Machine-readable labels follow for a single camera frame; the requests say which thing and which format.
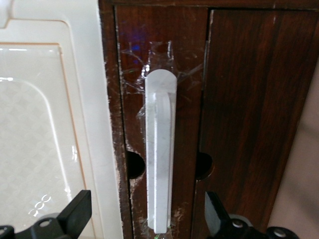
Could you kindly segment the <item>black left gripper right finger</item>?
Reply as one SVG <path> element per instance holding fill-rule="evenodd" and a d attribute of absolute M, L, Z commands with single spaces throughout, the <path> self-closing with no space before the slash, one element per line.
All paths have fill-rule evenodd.
<path fill-rule="evenodd" d="M 244 216 L 229 214 L 215 192 L 205 193 L 204 215 L 210 239 L 297 239 L 291 230 L 268 227 L 265 233 L 255 229 Z"/>

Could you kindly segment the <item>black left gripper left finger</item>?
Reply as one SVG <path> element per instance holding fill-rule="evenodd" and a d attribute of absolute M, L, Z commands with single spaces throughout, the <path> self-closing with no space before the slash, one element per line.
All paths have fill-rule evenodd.
<path fill-rule="evenodd" d="M 46 217 L 16 233 L 14 227 L 0 227 L 2 239 L 77 239 L 92 216 L 90 190 L 81 190 L 56 217 Z"/>

